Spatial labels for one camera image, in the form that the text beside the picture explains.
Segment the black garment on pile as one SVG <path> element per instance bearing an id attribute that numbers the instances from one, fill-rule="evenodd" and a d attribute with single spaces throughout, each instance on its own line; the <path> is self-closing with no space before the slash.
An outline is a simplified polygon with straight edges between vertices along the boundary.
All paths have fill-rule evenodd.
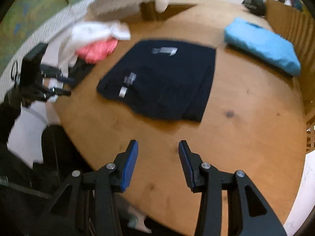
<path id="1" fill-rule="evenodd" d="M 77 87 L 77 85 L 90 74 L 94 67 L 94 63 L 86 63 L 83 59 L 77 58 L 75 65 L 68 67 L 68 77 L 73 79 L 73 81 L 68 84 L 69 87 L 71 89 Z"/>

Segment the dark navy sweatshirt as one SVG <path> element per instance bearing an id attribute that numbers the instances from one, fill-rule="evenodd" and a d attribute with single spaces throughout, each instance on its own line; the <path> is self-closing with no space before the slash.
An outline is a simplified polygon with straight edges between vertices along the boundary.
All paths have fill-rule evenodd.
<path id="1" fill-rule="evenodd" d="M 201 122 L 215 59 L 212 47 L 174 40 L 139 41 L 99 81 L 97 91 L 147 117 Z"/>

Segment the white garment pile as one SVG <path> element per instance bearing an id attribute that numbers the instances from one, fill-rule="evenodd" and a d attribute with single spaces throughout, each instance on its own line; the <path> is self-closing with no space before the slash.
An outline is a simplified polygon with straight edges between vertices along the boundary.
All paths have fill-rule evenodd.
<path id="1" fill-rule="evenodd" d="M 49 42 L 42 63 L 60 69 L 67 77 L 77 59 L 86 58 L 85 54 L 80 54 L 85 47 L 100 41 L 108 44 L 109 41 L 129 40 L 131 40 L 131 33 L 126 23 L 120 21 L 79 22 Z"/>

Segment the wooden slatted railing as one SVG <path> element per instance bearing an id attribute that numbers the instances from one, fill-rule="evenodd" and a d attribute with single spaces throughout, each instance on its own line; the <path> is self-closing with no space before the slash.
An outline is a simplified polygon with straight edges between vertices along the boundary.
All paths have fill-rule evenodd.
<path id="1" fill-rule="evenodd" d="M 310 153 L 314 151 L 314 18 L 275 0 L 266 0 L 265 18 L 274 32 L 293 44 L 301 64 L 298 81 L 307 123 L 306 153 Z"/>

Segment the folded light blue garment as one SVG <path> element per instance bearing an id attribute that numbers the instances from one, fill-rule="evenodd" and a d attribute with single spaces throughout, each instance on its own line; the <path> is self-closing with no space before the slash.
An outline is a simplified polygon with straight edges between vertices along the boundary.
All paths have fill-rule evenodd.
<path id="1" fill-rule="evenodd" d="M 292 76 L 299 76 L 301 73 L 301 64 L 293 44 L 257 24 L 235 18 L 224 29 L 224 41 Z"/>

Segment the black drawstring sports bag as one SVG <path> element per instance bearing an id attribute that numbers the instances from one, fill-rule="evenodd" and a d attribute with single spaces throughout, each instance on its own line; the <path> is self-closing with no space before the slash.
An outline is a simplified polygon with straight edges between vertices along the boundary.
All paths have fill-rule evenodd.
<path id="1" fill-rule="evenodd" d="M 243 0 L 241 4 L 256 16 L 265 16 L 266 6 L 264 0 Z"/>

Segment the green abstract wall painting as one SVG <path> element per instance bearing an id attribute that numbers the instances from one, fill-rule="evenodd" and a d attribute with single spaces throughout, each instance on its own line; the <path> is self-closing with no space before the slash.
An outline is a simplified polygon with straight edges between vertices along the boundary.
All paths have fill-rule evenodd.
<path id="1" fill-rule="evenodd" d="M 47 19 L 81 0 L 1 0 L 1 73 L 22 43 Z"/>

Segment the pink garment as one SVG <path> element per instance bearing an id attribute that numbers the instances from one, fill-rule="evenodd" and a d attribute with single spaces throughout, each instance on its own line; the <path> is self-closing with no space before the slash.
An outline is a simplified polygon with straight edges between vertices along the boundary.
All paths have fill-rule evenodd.
<path id="1" fill-rule="evenodd" d="M 96 41 L 77 49 L 75 54 L 86 63 L 96 64 L 112 54 L 118 42 L 119 41 L 115 38 Z"/>

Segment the white lace tablecloth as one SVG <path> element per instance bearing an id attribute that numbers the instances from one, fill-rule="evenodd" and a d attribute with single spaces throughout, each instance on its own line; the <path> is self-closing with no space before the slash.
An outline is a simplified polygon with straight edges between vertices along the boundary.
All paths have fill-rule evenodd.
<path id="1" fill-rule="evenodd" d="M 157 13 L 163 13 L 173 1 L 175 0 L 82 0 L 67 6 L 39 26 L 31 36 L 20 45 L 20 48 L 13 55 L 13 58 L 7 63 L 6 69 L 1 75 L 1 98 L 4 97 L 5 92 L 13 85 L 10 64 L 16 61 L 21 62 L 22 57 L 39 42 L 51 41 L 72 23 L 82 19 L 86 13 L 89 12 L 93 16 L 99 16 L 125 9 L 126 7 L 147 3 L 154 3 L 154 10 Z"/>

